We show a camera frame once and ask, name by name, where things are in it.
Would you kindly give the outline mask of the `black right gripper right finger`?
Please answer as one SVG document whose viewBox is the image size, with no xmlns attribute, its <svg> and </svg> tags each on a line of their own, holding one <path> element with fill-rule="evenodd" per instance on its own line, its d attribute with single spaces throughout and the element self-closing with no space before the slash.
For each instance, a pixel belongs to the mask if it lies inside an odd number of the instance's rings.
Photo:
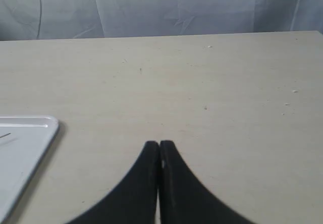
<svg viewBox="0 0 323 224">
<path fill-rule="evenodd" d="M 161 141 L 159 148 L 161 223 L 252 223 L 208 191 L 173 141 Z"/>
</svg>

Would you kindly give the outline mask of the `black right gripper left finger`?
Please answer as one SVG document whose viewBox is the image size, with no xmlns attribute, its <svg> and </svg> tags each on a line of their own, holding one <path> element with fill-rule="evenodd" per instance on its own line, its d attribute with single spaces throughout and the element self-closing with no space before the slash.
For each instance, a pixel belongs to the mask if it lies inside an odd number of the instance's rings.
<svg viewBox="0 0 323 224">
<path fill-rule="evenodd" d="M 147 141 L 123 179 L 69 223 L 155 223 L 159 145 Z"/>
</svg>

